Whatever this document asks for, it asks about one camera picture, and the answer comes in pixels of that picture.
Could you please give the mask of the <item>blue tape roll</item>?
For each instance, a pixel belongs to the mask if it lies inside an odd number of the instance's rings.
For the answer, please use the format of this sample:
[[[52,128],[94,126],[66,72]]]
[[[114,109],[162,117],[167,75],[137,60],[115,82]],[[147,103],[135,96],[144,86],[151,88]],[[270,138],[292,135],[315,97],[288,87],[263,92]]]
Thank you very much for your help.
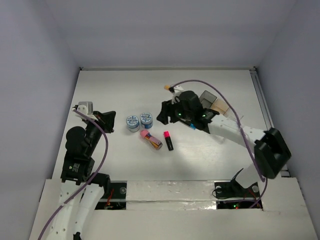
[[[126,126],[127,129],[135,133],[140,129],[140,121],[139,118],[136,115],[130,115],[126,118]]]
[[[153,116],[150,112],[143,112],[140,115],[140,124],[144,129],[150,129],[153,126]]]

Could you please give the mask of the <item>blue black highlighter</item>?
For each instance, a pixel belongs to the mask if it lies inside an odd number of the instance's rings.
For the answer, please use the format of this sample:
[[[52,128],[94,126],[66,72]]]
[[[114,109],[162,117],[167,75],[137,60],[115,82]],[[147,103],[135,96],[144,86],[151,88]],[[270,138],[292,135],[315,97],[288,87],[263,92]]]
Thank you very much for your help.
[[[190,124],[190,128],[192,128],[193,130],[196,129],[195,125],[193,123]]]

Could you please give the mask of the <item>pink black highlighter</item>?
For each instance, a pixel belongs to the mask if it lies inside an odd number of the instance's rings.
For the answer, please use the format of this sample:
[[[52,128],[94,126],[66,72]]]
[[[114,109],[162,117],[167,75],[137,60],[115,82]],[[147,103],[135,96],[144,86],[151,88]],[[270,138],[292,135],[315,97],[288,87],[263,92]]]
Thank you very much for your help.
[[[170,135],[169,131],[164,131],[163,135],[164,135],[164,139],[165,139],[168,150],[173,151],[174,146],[173,146],[171,135]]]

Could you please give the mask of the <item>pink capped crayon tube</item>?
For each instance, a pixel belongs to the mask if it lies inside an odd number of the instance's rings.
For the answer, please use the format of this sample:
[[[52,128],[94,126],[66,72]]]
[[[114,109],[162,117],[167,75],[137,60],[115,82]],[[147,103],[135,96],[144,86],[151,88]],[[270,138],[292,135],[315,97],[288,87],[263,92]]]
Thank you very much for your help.
[[[148,141],[151,144],[151,146],[156,150],[161,149],[161,147],[163,146],[163,143],[159,139],[151,135],[151,133],[146,129],[140,132],[140,136],[146,141]]]

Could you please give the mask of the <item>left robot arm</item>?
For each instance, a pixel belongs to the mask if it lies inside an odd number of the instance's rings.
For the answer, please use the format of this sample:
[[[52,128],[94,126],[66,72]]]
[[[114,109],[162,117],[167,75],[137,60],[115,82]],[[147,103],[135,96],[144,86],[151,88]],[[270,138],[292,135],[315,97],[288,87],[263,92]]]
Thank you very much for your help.
[[[92,155],[101,138],[114,132],[115,111],[89,111],[76,105],[73,112],[86,127],[75,126],[66,133],[59,206],[41,230],[40,240],[81,240],[101,198],[110,194],[107,174],[93,170]]]

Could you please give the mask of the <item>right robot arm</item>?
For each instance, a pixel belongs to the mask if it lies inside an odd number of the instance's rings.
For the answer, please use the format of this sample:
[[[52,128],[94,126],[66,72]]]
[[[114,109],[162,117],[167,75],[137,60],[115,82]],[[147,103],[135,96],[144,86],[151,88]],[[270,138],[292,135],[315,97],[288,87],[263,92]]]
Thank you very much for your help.
[[[292,156],[278,129],[241,126],[218,111],[203,107],[191,90],[177,93],[171,100],[162,102],[156,119],[164,125],[181,122],[247,148],[253,156],[252,164],[239,170],[230,181],[216,184],[218,199],[241,198],[258,181],[275,179]]]

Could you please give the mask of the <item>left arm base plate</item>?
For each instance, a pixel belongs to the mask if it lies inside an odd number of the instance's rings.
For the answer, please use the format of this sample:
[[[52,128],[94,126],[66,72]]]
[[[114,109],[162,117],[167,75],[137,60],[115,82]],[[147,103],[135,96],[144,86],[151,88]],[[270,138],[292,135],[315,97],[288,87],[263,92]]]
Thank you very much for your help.
[[[112,181],[110,190],[98,201],[95,210],[125,210],[127,207],[127,182]]]

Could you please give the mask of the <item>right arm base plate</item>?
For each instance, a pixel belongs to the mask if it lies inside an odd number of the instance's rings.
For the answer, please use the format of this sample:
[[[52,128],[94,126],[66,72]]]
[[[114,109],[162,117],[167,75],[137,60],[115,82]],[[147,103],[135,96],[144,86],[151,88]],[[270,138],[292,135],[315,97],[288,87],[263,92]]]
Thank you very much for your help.
[[[262,209],[261,193],[258,183],[248,188],[236,186],[234,182],[218,181],[211,192],[216,199],[218,210]]]

